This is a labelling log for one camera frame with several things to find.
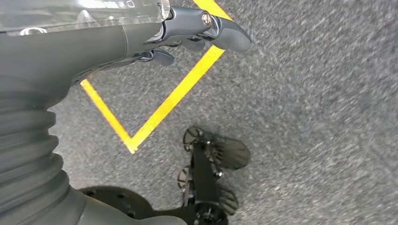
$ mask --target yellow floor line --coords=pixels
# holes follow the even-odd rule
[[[92,87],[90,82],[88,80],[83,80],[80,85],[83,87],[83,89],[86,91],[88,96],[91,98],[92,102],[95,104],[95,106],[99,109],[101,114],[104,116],[104,118],[108,121],[108,123],[111,125],[113,130],[117,133],[117,135],[120,137],[122,142],[126,145],[126,147],[129,149],[131,153],[135,152],[135,148],[132,148],[131,146],[128,145],[128,142],[130,140],[129,134],[124,130],[123,126],[120,124],[120,122],[117,120],[117,118],[113,115],[113,113],[110,111],[108,106],[105,104],[105,102],[102,100],[101,96],[96,92],[96,90]]]
[[[217,15],[226,19],[231,19],[222,10],[214,0],[193,0],[201,9],[208,11],[212,15]],[[174,89],[174,91],[167,97],[167,99],[160,105],[160,107],[153,113],[148,121],[141,127],[141,129],[130,138],[129,134],[117,120],[117,118],[110,111],[108,106],[88,82],[82,81],[80,84],[87,92],[93,103],[102,113],[104,118],[108,121],[111,127],[115,130],[117,135],[134,154],[138,146],[153,132],[153,130],[161,123],[161,121],[170,113],[170,111],[181,101],[181,99],[189,92],[189,90],[199,81],[199,79],[210,69],[210,67],[221,57],[224,50],[212,46],[209,51],[196,64],[191,72],[181,81],[181,83]]]
[[[129,144],[137,149],[138,146],[152,133],[169,112],[183,99],[198,80],[219,59],[224,50],[212,46],[202,57],[190,73],[181,81],[160,107],[152,114],[148,121],[133,136]]]

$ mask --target black caster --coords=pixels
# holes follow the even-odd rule
[[[185,150],[191,151],[194,143],[204,145],[205,154],[209,160],[220,167],[237,170],[249,164],[250,152],[241,141],[205,132],[197,127],[190,127],[183,138]]]
[[[239,207],[235,194],[219,183],[222,168],[237,170],[250,161],[245,145],[229,138],[190,127],[184,134],[184,148],[191,153],[191,163],[178,174],[177,184],[183,193],[181,208],[154,211],[143,197],[117,187],[81,189],[85,195],[102,201],[134,219],[175,216],[188,225],[228,225],[227,216]]]

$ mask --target clear plastic cover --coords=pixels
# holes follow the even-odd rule
[[[160,23],[168,0],[0,0],[0,32],[11,36]]]

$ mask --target gray carpet floor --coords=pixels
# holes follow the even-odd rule
[[[217,2],[253,47],[226,52],[136,154],[81,87],[52,109],[71,184],[126,187],[155,209],[178,207],[182,135],[197,125],[252,153],[227,173],[241,205],[231,225],[398,224],[398,2]],[[170,67],[136,63],[90,79],[130,135],[204,53],[171,52]]]

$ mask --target black wheel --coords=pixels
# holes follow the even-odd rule
[[[134,219],[145,219],[155,216],[155,211],[145,198],[125,188],[96,186],[83,188],[79,191],[120,210]]]
[[[183,137],[183,145],[186,151],[191,151],[192,144],[202,136],[203,131],[197,127],[190,127],[186,130]]]
[[[227,215],[232,216],[239,207],[237,198],[231,190],[225,188],[224,186],[219,187],[221,192],[220,207]]]
[[[250,152],[240,141],[218,138],[213,145],[214,161],[223,168],[237,170],[249,164]]]
[[[180,189],[185,188],[186,181],[189,176],[189,166],[184,167],[181,172],[178,174],[177,182]]]

